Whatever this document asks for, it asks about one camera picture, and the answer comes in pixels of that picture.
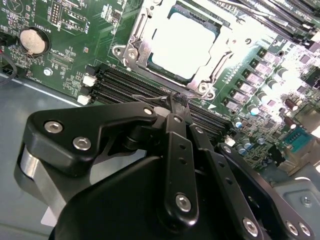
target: white connector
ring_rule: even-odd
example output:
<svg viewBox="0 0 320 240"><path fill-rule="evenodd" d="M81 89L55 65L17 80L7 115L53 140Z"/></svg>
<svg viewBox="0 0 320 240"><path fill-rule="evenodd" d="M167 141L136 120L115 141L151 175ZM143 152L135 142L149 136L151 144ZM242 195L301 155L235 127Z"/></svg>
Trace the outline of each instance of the white connector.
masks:
<svg viewBox="0 0 320 240"><path fill-rule="evenodd" d="M85 75L83 77L82 83L89 87L92 87L93 85L95 85L96 81L97 81L97 78L95 76Z"/></svg>
<svg viewBox="0 0 320 240"><path fill-rule="evenodd" d="M79 95L77 102L82 104L82 105L87 105L91 99L91 96L86 96L86 95Z"/></svg>

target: black plastic arm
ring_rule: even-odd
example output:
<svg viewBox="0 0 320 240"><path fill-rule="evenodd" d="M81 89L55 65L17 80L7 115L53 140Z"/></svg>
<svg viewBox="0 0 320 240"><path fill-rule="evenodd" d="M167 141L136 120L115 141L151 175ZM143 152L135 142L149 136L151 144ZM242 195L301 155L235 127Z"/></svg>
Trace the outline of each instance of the black plastic arm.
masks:
<svg viewBox="0 0 320 240"><path fill-rule="evenodd" d="M254 214L252 213L245 196L231 171L227 160L221 154L214 151L208 136L197 125L189 127L194 144L195 159L203 161L206 172L211 175L222 195L230 219L233 222L234 231L238 236L250 240L263 240L264 236Z"/></svg>
<svg viewBox="0 0 320 240"><path fill-rule="evenodd" d="M257 173L235 149L220 143L216 150L226 158L241 190L258 204L263 226L272 239L314 239L311 227L295 210ZM303 226L309 230L309 235L303 232Z"/></svg>
<svg viewBox="0 0 320 240"><path fill-rule="evenodd" d="M92 166L106 143L136 125L152 125L157 114L143 102L38 111L27 120L23 142L28 152L70 176L81 176ZM48 132L45 124L62 125L59 133ZM85 137L88 150L77 149L73 141Z"/></svg>
<svg viewBox="0 0 320 240"><path fill-rule="evenodd" d="M177 114L165 120L163 202L159 216L173 232L182 232L199 217L193 148L185 121Z"/></svg>

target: motherboard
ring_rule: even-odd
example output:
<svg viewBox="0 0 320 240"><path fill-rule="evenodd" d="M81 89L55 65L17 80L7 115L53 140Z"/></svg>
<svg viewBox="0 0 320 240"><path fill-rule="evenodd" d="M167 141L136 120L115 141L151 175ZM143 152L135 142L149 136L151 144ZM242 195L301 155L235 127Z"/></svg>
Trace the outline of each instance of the motherboard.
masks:
<svg viewBox="0 0 320 240"><path fill-rule="evenodd" d="M0 52L16 77L82 105L155 107L152 99L182 93L210 140L257 170L275 163L291 175L320 160L320 1L2 0L0 8ZM4 74L13 71L7 59L0 55Z"/></svg>

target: white sticker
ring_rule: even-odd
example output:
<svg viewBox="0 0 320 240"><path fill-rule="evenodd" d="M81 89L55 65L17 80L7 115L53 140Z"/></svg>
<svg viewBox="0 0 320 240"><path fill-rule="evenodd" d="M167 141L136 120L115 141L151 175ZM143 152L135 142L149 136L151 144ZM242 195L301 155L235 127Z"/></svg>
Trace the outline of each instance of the white sticker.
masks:
<svg viewBox="0 0 320 240"><path fill-rule="evenodd" d="M41 224L49 227L54 227L57 224L57 219L54 213L51 211L50 207L48 207L45 211L41 219Z"/></svg>

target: cpu socket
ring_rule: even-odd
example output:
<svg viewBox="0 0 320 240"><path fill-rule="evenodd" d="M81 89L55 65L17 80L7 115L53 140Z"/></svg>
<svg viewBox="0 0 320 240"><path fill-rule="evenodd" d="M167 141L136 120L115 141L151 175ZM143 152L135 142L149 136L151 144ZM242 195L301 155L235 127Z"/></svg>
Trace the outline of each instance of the cpu socket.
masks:
<svg viewBox="0 0 320 240"><path fill-rule="evenodd" d="M113 46L113 54L129 71L189 97L213 99L212 86L233 54L232 30L200 10L205 2L144 0L127 44Z"/></svg>

